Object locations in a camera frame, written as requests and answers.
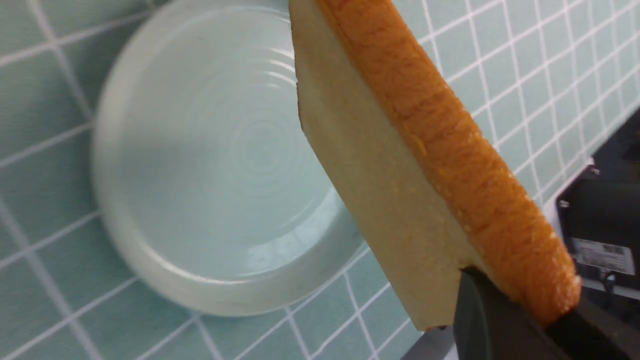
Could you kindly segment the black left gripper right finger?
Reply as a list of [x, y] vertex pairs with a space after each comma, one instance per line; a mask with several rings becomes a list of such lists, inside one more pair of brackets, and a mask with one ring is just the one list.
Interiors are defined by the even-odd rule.
[[572, 360], [638, 360], [639, 330], [582, 297], [572, 310], [545, 328]]

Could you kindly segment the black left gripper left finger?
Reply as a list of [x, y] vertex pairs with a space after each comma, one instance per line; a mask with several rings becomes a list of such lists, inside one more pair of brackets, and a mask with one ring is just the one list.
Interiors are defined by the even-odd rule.
[[454, 316], [460, 360], [568, 360], [528, 313], [477, 268], [461, 272]]

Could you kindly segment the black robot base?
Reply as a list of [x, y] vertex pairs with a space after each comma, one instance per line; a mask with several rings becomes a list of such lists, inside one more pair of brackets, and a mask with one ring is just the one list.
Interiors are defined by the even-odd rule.
[[583, 296], [640, 327], [640, 112], [598, 146], [555, 199]]

